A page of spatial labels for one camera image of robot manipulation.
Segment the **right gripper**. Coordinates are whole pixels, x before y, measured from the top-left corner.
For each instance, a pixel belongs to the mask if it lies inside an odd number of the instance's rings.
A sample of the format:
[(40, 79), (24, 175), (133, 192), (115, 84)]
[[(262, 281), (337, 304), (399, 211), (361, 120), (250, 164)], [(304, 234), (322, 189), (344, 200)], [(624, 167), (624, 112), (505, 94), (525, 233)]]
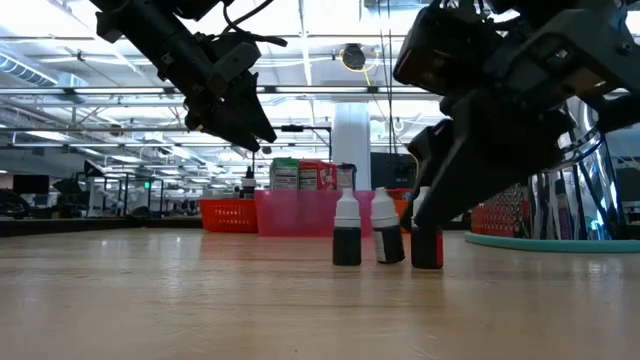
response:
[(627, 25), (640, 0), (488, 0), (501, 48), (487, 64), (492, 88), (448, 98), (453, 144), (419, 208), (417, 223), (437, 227), (558, 165), (560, 110), (576, 97), (596, 111), (599, 130), (640, 123), (640, 45)]

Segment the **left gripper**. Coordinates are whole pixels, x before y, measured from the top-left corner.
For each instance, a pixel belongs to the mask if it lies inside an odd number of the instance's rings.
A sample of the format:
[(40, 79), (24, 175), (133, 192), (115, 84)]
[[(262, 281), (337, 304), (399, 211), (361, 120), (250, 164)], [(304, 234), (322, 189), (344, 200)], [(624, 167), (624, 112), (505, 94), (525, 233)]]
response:
[[(252, 152), (260, 149), (257, 139), (273, 143), (277, 135), (257, 96), (258, 74), (245, 70), (229, 83), (216, 83), (212, 80), (215, 60), (212, 47), (184, 47), (172, 53), (172, 83), (190, 110), (187, 128)], [(202, 116), (221, 102), (231, 111), (231, 120)]]

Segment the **dark bottle black white top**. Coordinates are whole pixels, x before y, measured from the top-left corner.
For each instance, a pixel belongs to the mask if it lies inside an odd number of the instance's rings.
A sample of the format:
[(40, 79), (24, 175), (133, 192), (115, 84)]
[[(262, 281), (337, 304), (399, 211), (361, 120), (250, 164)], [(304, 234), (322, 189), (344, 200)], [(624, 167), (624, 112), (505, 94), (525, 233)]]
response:
[(257, 182), (254, 171), (248, 166), (245, 176), (241, 179), (240, 197), (243, 199), (253, 199), (256, 186)]

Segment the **green mini cereal box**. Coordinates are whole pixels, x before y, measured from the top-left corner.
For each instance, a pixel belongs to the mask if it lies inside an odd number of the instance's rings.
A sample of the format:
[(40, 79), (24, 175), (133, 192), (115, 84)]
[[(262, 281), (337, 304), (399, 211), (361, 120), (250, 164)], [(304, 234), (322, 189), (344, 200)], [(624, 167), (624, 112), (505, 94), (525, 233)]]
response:
[(274, 158), (270, 165), (269, 176), (271, 189), (297, 190), (299, 188), (299, 160)]

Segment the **blue mini cereal box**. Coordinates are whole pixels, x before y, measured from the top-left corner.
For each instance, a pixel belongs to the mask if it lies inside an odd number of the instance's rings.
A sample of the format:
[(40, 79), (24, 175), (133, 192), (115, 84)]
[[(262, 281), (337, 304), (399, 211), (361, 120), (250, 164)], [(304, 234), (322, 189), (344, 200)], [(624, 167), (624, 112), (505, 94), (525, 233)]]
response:
[(354, 164), (342, 163), (336, 166), (336, 185), (340, 189), (356, 188), (357, 167)]

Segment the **red mini cereal box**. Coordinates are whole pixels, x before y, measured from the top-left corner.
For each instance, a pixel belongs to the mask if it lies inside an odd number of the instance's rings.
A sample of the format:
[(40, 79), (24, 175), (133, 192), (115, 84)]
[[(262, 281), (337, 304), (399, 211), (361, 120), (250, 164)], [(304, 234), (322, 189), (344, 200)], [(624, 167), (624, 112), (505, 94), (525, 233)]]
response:
[(336, 190), (336, 165), (319, 160), (301, 160), (299, 162), (300, 190)]

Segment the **steel box grater teal trim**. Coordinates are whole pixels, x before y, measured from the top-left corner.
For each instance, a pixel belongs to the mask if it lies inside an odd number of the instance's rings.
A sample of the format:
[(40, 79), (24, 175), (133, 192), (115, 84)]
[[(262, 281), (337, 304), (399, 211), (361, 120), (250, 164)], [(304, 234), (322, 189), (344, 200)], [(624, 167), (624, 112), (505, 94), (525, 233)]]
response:
[(574, 124), (558, 140), (563, 162), (474, 208), (467, 242), (535, 252), (640, 253), (595, 111), (577, 98), (563, 111)]

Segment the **black wide monitor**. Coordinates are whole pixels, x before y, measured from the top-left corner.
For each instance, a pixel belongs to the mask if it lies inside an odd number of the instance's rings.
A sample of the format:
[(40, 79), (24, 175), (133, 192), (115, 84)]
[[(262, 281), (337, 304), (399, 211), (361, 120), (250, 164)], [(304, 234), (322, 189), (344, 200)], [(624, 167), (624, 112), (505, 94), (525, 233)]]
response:
[(371, 153), (371, 187), (412, 189), (415, 185), (417, 165), (409, 154)]

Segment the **orange plastic basket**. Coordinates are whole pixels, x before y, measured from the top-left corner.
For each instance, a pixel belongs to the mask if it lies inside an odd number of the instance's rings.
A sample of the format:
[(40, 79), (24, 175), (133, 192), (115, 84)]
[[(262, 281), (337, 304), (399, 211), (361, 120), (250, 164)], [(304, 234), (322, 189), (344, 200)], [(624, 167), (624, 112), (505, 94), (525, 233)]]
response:
[(394, 205), (401, 230), (410, 232), (412, 228), (413, 203), (410, 200), (395, 200)]

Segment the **red plastic basket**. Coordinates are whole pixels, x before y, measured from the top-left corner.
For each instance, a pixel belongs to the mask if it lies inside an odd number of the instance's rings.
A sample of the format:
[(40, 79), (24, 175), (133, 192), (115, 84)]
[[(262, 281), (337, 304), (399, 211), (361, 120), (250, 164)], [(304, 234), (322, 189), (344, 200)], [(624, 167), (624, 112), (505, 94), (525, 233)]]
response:
[(253, 199), (201, 199), (202, 226), (217, 233), (257, 233), (258, 222)]

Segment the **pink plastic bin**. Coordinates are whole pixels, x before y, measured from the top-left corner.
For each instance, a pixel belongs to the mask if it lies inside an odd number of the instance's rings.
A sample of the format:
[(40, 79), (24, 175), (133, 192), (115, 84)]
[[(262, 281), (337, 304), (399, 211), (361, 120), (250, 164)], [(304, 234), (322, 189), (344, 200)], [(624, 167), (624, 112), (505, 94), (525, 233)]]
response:
[(331, 237), (341, 190), (258, 190), (261, 237)]

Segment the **black round ceiling device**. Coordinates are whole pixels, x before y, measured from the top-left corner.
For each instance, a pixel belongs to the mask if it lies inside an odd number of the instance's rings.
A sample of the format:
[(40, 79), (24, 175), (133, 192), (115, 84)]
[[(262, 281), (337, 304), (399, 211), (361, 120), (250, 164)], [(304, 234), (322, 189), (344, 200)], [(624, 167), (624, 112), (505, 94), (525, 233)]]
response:
[(342, 51), (341, 60), (348, 69), (360, 71), (364, 69), (366, 56), (359, 44), (348, 43)]

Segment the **small black monitor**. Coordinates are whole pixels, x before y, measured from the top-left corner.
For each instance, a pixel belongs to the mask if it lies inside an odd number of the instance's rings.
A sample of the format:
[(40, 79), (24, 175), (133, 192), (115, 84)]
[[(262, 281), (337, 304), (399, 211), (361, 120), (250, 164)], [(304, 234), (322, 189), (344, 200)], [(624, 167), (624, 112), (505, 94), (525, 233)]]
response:
[(15, 174), (13, 176), (12, 191), (20, 195), (45, 195), (49, 193), (49, 187), (50, 178), (48, 175)]

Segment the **black workstation frame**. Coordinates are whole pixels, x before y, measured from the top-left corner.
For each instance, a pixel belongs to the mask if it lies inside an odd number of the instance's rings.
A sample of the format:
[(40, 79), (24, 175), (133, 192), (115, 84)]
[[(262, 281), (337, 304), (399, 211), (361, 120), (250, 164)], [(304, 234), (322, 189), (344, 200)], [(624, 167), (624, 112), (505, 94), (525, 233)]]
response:
[(82, 175), (88, 192), (87, 217), (153, 217), (153, 198), (163, 212), (165, 181), (130, 170), (116, 171), (86, 160)]

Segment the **silver ceiling duct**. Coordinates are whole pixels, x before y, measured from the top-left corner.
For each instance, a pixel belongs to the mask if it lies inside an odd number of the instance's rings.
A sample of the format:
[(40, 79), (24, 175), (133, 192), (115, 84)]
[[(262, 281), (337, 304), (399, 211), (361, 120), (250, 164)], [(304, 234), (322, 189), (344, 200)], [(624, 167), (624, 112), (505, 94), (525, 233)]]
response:
[[(9, 74), (39, 88), (58, 87), (58, 81), (54, 78), (2, 52), (0, 52), (0, 73)], [(73, 90), (64, 90), (62, 93), (56, 94), (56, 97), (75, 104), (86, 101), (85, 96), (78, 95)]]

